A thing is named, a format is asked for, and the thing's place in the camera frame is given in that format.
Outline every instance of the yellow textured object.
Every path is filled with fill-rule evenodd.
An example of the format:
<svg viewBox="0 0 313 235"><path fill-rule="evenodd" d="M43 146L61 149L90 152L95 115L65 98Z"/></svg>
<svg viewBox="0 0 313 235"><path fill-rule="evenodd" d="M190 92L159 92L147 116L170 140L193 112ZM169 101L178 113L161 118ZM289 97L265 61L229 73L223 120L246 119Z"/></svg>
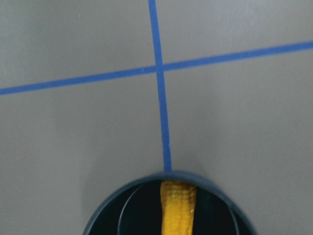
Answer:
<svg viewBox="0 0 313 235"><path fill-rule="evenodd" d="M163 181L160 195L162 235L192 235L197 188L180 181Z"/></svg>

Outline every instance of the gray surface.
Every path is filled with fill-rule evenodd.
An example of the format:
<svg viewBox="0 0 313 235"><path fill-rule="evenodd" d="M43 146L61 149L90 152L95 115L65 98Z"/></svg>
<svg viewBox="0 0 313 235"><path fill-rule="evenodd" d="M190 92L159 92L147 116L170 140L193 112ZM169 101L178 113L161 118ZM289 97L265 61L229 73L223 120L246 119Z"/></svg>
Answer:
<svg viewBox="0 0 313 235"><path fill-rule="evenodd" d="M158 0L165 62L312 40L312 1ZM2 1L0 87L154 63L147 1ZM173 168L260 234L313 231L313 51L167 72ZM0 234L81 234L162 170L154 74L0 96Z"/></svg>

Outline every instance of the dark round container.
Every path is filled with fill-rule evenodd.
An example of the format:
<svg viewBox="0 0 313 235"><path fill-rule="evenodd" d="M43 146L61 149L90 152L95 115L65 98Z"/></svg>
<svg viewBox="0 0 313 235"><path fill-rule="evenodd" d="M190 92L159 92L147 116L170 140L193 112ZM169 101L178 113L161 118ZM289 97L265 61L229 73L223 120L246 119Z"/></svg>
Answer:
<svg viewBox="0 0 313 235"><path fill-rule="evenodd" d="M120 188L97 208L83 235L161 235L163 180L197 186L193 235L256 235L243 212L215 184L184 171L157 173Z"/></svg>

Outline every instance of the yellow corn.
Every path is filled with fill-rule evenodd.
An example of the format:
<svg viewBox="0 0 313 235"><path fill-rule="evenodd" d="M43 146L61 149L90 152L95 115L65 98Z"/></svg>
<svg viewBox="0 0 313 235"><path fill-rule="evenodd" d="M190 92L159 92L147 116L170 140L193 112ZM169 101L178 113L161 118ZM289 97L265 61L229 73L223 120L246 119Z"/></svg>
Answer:
<svg viewBox="0 0 313 235"><path fill-rule="evenodd" d="M197 188L180 181L161 183L162 235L192 235Z"/></svg>

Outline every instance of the blue line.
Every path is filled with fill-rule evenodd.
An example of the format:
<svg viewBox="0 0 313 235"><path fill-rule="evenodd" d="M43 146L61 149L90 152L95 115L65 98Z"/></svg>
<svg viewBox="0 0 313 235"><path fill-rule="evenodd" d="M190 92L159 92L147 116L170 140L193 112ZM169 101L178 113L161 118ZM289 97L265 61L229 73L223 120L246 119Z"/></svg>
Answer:
<svg viewBox="0 0 313 235"><path fill-rule="evenodd" d="M130 77L130 76L148 74L148 73L153 73L153 72L156 72L155 66L148 66L148 67L142 67L142 68L136 68L136 69L130 69L130 70L122 70L122 71L108 72L108 73L102 73L102 74L96 74L96 75L34 83L34 84L29 84L29 85L2 88L0 89L0 95L30 92L30 91L43 90L43 89L51 89L51 88L56 88L56 87L64 87L64 86L70 86L70 85L76 85L76 84L82 84L82 83L104 81L104 80L117 79L117 78L122 78L122 77Z"/></svg>
<svg viewBox="0 0 313 235"><path fill-rule="evenodd" d="M160 107L164 170L172 170L170 134L168 128L167 105L166 105L166 89L164 81L161 40L157 22L157 6L155 0L149 0L149 11L150 11L153 47L155 51L155 61L156 61L156 78L157 78L158 100Z"/></svg>
<svg viewBox="0 0 313 235"><path fill-rule="evenodd" d="M190 67L211 65L211 64L217 64L217 63L223 63L223 62L244 60L244 59L249 59L249 58L276 55L276 54L282 54L282 53L290 53L290 52L309 50L309 49L313 49L313 41L294 43L294 44L288 44L288 45L282 45L282 46L276 46L276 47L266 47L266 48L247 50L247 51L235 52L235 53L224 54L224 55L204 57L200 59L173 62L173 63L164 64L163 69L165 71L179 70L179 69L185 69L185 68L190 68Z"/></svg>

